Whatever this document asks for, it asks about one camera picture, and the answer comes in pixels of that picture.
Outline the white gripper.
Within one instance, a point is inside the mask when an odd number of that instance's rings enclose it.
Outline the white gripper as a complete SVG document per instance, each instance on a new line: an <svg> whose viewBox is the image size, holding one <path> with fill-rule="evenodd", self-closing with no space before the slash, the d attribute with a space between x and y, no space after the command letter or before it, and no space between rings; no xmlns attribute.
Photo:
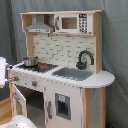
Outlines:
<svg viewBox="0 0 128 128"><path fill-rule="evenodd" d="M13 66L6 63L6 59L3 57L0 57L0 88L3 88L5 86L5 72L6 67L9 69L12 69Z"/></svg>

